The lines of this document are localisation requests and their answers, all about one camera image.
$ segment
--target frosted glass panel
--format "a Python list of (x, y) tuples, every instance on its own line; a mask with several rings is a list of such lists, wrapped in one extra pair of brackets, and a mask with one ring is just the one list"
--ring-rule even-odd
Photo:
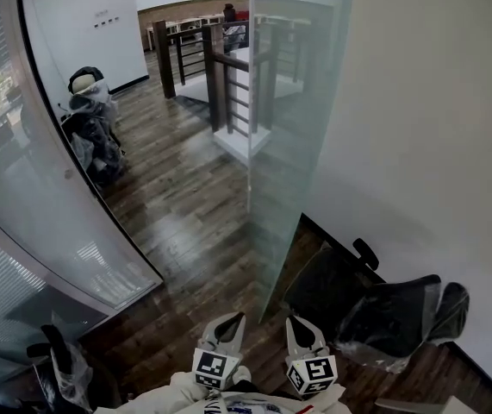
[(106, 236), (95, 199), (75, 167), (68, 171), (65, 150), (30, 108), (21, 78), (0, 13), (0, 227), (62, 279), (112, 308), (123, 305), (155, 275)]
[(336, 96), (350, 0), (254, 0), (250, 210), (263, 311), (303, 211)]
[(54, 323), (73, 339), (104, 317), (48, 286), (0, 248), (0, 379), (31, 363), (26, 348), (46, 341), (41, 325)]

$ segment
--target wall baseboard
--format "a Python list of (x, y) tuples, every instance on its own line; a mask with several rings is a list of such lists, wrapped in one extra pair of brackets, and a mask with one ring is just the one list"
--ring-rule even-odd
[[(339, 252), (341, 252), (343, 255), (346, 255), (349, 257), (349, 255), (353, 258), (356, 256), (351, 253), (347, 248), (345, 248), (343, 245), (341, 245), (339, 242), (337, 242), (330, 234), (326, 232), (321, 226), (319, 226), (315, 221), (313, 221), (310, 217), (305, 215), (304, 213), (301, 214), (300, 222), (305, 225), (309, 230), (311, 230), (315, 235), (326, 241), (330, 246)], [(370, 267), (368, 267), (366, 264), (363, 264), (362, 262), (357, 262), (353, 265), (358, 266), (358, 269), (362, 272), (364, 276), (366, 276), (368, 279), (370, 279), (373, 283), (375, 284), (384, 284), (385, 280), (382, 279), (382, 277), (374, 272)], [(470, 365), (470, 368), (473, 369), (478, 377), (485, 382), (488, 386), (492, 387), (492, 378), (485, 373), (485, 371), (477, 365), (471, 357), (467, 355), (465, 351), (463, 351), (455, 342), (447, 342), (446, 346), (461, 360), (465, 361)]]
[(131, 86), (137, 85), (138, 83), (141, 83), (142, 81), (146, 81), (149, 78), (150, 78), (149, 75), (145, 75), (144, 77), (140, 77), (140, 78), (134, 79), (133, 81), (129, 81), (128, 83), (126, 83), (124, 85), (121, 85), (121, 86), (116, 87), (115, 89), (111, 89), (109, 91), (109, 94), (110, 95), (114, 95), (117, 92), (124, 91), (125, 89), (128, 89)]

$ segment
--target wooden floor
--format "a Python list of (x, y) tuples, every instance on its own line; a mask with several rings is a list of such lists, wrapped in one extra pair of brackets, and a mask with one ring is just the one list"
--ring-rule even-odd
[[(81, 339), (117, 379), (121, 394), (164, 385), (189, 371), (205, 324), (230, 311), (248, 315), (244, 364), (264, 392), (293, 392), (284, 374), (286, 310), (272, 302), (261, 323), (246, 221), (246, 169), (211, 139), (207, 107), (165, 100), (155, 55), (146, 53), (151, 78), (118, 94), (116, 133), (127, 152), (128, 172), (106, 200), (165, 286)], [(322, 240), (299, 225), (276, 297), (320, 248)], [(361, 367), (336, 352), (342, 401), (353, 413), (391, 412), (378, 397), (445, 402), (452, 394), (479, 413), (492, 413), (492, 386), (447, 346), (426, 345), (394, 375)], [(26, 394), (33, 375), (27, 374)]]

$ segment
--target brick wall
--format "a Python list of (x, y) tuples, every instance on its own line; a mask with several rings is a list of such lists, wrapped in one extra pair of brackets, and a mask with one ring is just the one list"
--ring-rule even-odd
[(184, 18), (219, 14), (224, 9), (225, 3), (233, 4), (237, 11), (247, 10), (249, 7), (249, 0), (191, 0), (189, 2), (166, 4), (139, 11), (142, 46), (144, 49), (148, 49), (148, 38), (146, 36), (146, 26), (148, 24), (159, 20), (175, 22)]

